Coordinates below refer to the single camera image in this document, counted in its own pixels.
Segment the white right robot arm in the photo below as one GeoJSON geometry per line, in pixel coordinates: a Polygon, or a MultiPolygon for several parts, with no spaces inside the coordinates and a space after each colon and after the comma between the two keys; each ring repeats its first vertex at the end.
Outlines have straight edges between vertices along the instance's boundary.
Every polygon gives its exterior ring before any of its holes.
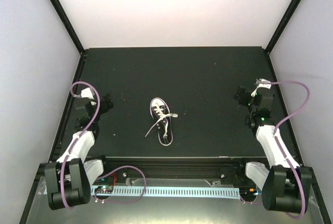
{"type": "Polygon", "coordinates": [[[312,173],[301,166],[288,151],[280,134],[280,123],[271,116],[274,92],[272,83],[258,80],[254,90],[238,86],[234,98],[247,107],[245,124],[261,145],[269,168],[260,162],[248,162],[236,171],[239,182],[251,181],[262,193],[265,209],[285,212],[301,218],[307,210],[312,173]]]}

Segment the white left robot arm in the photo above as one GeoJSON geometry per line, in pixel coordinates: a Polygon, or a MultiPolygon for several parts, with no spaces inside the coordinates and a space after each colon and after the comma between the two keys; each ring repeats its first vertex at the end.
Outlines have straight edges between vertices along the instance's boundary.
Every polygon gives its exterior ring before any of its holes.
{"type": "Polygon", "coordinates": [[[91,88],[81,91],[82,102],[76,106],[84,115],[75,121],[72,141],[57,161],[45,166],[46,192],[50,209],[72,208],[87,204],[91,186],[111,178],[112,170],[103,159],[86,160],[99,134],[100,116],[114,107],[109,93],[96,96],[91,88]]]}

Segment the black canvas sneaker white sole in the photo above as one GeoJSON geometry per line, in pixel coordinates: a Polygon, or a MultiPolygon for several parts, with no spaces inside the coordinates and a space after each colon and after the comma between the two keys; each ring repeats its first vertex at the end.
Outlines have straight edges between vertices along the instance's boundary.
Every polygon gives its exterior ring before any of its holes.
{"type": "Polygon", "coordinates": [[[172,118],[177,118],[178,115],[171,113],[167,103],[158,97],[155,97],[150,102],[150,116],[154,120],[154,124],[150,127],[149,131],[145,135],[156,129],[158,133],[158,140],[162,146],[170,146],[173,142],[172,132],[172,118]]]}

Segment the white shoelace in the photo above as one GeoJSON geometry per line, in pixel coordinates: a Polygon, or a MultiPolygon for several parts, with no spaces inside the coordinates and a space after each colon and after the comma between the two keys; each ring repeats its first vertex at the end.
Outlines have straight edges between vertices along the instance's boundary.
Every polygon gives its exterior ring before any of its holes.
{"type": "Polygon", "coordinates": [[[163,138],[168,137],[168,126],[169,126],[169,118],[177,118],[178,115],[175,113],[170,113],[169,108],[167,107],[166,104],[160,104],[158,102],[155,102],[151,106],[151,112],[154,113],[157,116],[156,122],[150,127],[149,131],[146,133],[145,137],[148,136],[150,131],[155,127],[159,126],[162,124],[164,126],[164,133],[163,133],[163,138]]]}

